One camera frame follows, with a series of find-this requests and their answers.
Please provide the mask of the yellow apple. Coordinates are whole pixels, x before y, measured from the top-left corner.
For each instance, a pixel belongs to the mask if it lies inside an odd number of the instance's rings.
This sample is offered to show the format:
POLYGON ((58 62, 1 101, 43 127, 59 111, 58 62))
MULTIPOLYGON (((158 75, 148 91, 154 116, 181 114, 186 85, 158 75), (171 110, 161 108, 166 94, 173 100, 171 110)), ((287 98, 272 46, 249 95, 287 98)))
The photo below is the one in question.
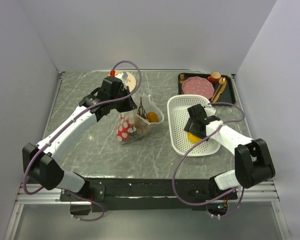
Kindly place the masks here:
POLYGON ((187 137, 189 141, 193 144, 199 143, 202 140, 200 137, 197 137, 190 132, 187 133, 187 137))

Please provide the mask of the clear dotted zip bag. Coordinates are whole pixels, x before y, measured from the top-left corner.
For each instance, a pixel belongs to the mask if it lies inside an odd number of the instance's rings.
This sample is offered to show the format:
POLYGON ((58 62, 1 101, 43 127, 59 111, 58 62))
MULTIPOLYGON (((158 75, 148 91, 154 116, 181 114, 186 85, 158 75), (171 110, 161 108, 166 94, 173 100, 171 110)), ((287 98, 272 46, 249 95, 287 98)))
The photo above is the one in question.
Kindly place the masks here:
POLYGON ((116 139, 122 145, 144 137, 165 120, 150 94, 136 100, 137 109, 119 115, 116 139))

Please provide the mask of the red apple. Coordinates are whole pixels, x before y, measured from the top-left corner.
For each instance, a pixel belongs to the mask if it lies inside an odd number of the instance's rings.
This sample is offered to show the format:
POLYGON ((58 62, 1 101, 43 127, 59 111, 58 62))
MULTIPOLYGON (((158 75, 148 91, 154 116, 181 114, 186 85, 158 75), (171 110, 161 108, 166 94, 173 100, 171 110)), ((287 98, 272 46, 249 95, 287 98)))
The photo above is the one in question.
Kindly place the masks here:
POLYGON ((135 124, 129 120, 121 119, 116 130, 117 140, 125 143, 135 135, 135 124))

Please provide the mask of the brown kiwi fruit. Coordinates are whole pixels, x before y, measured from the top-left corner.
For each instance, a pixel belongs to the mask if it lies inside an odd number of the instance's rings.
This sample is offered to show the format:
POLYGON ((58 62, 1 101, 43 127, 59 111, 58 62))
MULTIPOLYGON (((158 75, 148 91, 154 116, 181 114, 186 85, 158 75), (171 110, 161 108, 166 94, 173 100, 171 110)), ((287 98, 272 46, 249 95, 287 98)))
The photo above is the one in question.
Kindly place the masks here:
POLYGON ((149 123, 158 123, 160 121, 158 115, 155 112, 148 112, 146 115, 146 120, 149 123))

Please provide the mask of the brown longan bunch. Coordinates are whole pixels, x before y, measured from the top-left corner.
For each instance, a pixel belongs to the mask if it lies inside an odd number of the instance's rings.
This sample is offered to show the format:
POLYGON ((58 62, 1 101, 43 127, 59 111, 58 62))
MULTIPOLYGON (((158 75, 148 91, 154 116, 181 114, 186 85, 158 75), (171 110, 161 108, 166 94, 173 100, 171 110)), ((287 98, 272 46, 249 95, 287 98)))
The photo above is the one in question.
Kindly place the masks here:
POLYGON ((143 137, 148 134, 151 130, 150 122, 146 120, 147 111, 145 109, 145 104, 149 103, 149 95, 141 96, 139 99, 139 105, 136 112, 134 126, 136 128, 136 134, 138 137, 143 137))

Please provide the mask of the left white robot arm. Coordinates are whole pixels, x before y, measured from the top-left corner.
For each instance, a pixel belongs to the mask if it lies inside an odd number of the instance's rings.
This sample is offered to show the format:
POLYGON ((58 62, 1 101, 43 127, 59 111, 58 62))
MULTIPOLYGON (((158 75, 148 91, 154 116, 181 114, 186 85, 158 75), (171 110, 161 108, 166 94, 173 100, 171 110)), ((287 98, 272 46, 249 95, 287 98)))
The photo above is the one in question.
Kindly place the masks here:
POLYGON ((25 178, 32 178, 46 190, 71 191, 78 201, 90 193, 89 182, 79 174, 63 170, 58 164, 73 143, 91 126, 108 115, 136 109, 129 87, 123 79, 107 76, 101 87, 83 97, 74 112, 53 133, 37 144, 27 143, 22 149, 25 178))

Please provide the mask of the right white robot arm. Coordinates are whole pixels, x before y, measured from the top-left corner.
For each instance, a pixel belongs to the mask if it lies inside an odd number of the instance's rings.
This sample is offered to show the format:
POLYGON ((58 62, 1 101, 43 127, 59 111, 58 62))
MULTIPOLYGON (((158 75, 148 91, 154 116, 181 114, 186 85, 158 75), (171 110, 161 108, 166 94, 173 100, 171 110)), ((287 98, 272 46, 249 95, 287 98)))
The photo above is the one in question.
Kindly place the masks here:
POLYGON ((197 104, 187 109, 189 119, 184 130, 201 141, 215 140, 234 156, 234 170, 212 177, 209 195, 222 198, 228 189, 249 189, 273 178, 276 170, 265 140, 252 139, 227 126, 220 118, 197 104))

